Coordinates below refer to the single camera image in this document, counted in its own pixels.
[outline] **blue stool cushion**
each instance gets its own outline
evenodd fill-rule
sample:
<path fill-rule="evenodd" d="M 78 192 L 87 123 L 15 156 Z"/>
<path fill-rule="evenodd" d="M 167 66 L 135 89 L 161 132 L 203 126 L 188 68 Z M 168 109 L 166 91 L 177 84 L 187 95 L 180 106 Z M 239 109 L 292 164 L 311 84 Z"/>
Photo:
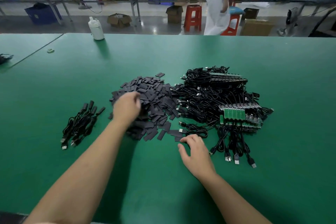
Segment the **blue stool cushion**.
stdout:
<path fill-rule="evenodd" d="M 245 14 L 244 10 L 236 6 L 230 6 L 230 14 Z"/>

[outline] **metal table leg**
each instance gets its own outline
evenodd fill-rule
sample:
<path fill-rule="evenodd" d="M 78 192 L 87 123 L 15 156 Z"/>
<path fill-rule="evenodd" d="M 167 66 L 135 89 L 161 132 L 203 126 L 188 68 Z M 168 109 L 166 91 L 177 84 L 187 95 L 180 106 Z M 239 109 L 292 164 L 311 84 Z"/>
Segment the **metal table leg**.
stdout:
<path fill-rule="evenodd" d="M 320 7 L 321 7 L 320 5 L 317 5 L 317 6 L 316 6 L 315 10 L 313 11 L 312 17 L 315 16 L 315 14 L 316 14 L 317 11 L 320 9 Z"/>
<path fill-rule="evenodd" d="M 71 16 L 70 16 L 70 13 L 69 13 L 68 8 L 65 6 L 65 2 L 64 2 L 64 0 L 61 0 L 61 2 L 62 2 L 62 4 L 63 4 L 63 6 L 64 6 L 64 9 L 65 9 L 65 11 L 66 11 L 66 14 L 68 15 L 70 21 L 72 22 L 72 18 L 71 18 Z"/>
<path fill-rule="evenodd" d="M 136 27 L 137 23 L 136 23 L 136 17 L 135 17 L 135 13 L 134 13 L 134 3 L 133 0 L 129 0 L 131 2 L 131 8 L 132 8 L 132 15 L 133 15 L 133 26 Z"/>
<path fill-rule="evenodd" d="M 58 23 L 59 23 L 60 25 L 62 25 L 62 21 L 61 21 L 61 19 L 58 17 L 58 14 L 56 13 L 56 10 L 55 10 L 55 8 L 54 8 L 53 4 L 51 3 L 51 1 L 50 1 L 50 0 L 47 0 L 47 2 L 48 2 L 48 4 L 49 4 L 49 5 L 50 5 L 50 7 L 51 7 L 51 9 L 52 9 L 52 12 L 55 14 L 55 16 L 56 16 L 56 19 L 57 19 Z"/>
<path fill-rule="evenodd" d="M 136 8 L 138 10 L 139 21 L 141 21 L 141 19 L 140 19 L 140 10 L 139 10 L 139 0 L 136 0 Z"/>
<path fill-rule="evenodd" d="M 0 7 L 0 13 L 2 13 L 3 16 L 6 16 L 6 14 L 3 12 L 3 10 Z"/>

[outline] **person's right hand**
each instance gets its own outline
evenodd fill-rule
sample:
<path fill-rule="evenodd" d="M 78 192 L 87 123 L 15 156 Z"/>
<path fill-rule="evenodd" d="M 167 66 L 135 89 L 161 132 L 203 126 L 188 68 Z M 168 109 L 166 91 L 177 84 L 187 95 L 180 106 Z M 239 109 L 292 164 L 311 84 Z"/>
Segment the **person's right hand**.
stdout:
<path fill-rule="evenodd" d="M 201 180 L 216 174 L 215 167 L 211 161 L 209 151 L 202 138 L 197 135 L 189 135 L 180 140 L 181 143 L 187 143 L 190 146 L 190 156 L 188 156 L 185 147 L 178 144 L 183 164 L 197 179 Z"/>
<path fill-rule="evenodd" d="M 139 115 L 140 93 L 128 92 L 122 95 L 113 106 L 113 120 L 129 126 Z"/>

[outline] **green table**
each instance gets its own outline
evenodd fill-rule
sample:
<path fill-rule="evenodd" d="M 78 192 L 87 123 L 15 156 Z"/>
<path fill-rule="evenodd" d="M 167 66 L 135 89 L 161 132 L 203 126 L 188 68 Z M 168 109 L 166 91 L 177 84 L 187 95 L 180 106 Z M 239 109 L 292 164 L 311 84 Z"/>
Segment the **green table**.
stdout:
<path fill-rule="evenodd" d="M 0 73 L 23 61 L 62 34 L 0 34 L 0 53 L 14 55 L 0 66 Z"/>
<path fill-rule="evenodd" d="M 55 52 L 47 54 L 49 48 Z M 225 65 L 275 111 L 246 137 L 257 168 L 246 157 L 238 166 L 216 153 L 218 173 L 273 223 L 334 223 L 335 49 L 333 38 L 107 34 L 96 42 L 90 34 L 65 34 L 0 74 L 0 210 L 33 209 L 107 125 L 111 92 L 123 82 L 163 72 L 174 84 L 189 68 Z M 61 150 L 68 118 L 89 100 L 106 111 L 91 136 Z M 172 128 L 178 127 L 175 119 Z M 211 148 L 216 141 L 212 130 L 205 143 Z M 124 139 L 94 221 L 222 218 L 166 134 L 162 141 Z"/>

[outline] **white pants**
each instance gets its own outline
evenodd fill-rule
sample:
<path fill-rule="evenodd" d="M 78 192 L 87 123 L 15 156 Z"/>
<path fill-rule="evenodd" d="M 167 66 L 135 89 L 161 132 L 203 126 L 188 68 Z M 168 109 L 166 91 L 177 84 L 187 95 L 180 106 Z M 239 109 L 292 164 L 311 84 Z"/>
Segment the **white pants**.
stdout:
<path fill-rule="evenodd" d="M 204 35 L 220 35 L 225 31 L 230 23 L 229 8 L 221 13 L 222 0 L 207 0 L 208 14 L 205 23 Z"/>

